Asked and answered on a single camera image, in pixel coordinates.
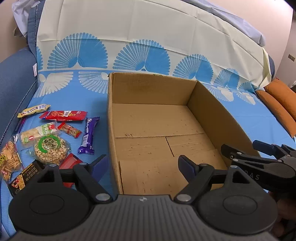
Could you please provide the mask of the right hand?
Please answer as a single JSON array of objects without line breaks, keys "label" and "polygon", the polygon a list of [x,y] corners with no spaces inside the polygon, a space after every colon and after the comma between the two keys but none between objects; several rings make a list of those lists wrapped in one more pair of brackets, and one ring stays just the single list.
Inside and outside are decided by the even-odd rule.
[{"label": "right hand", "polygon": [[295,198],[280,198],[272,192],[268,194],[276,201],[278,217],[273,225],[272,233],[277,238],[295,233]]}]

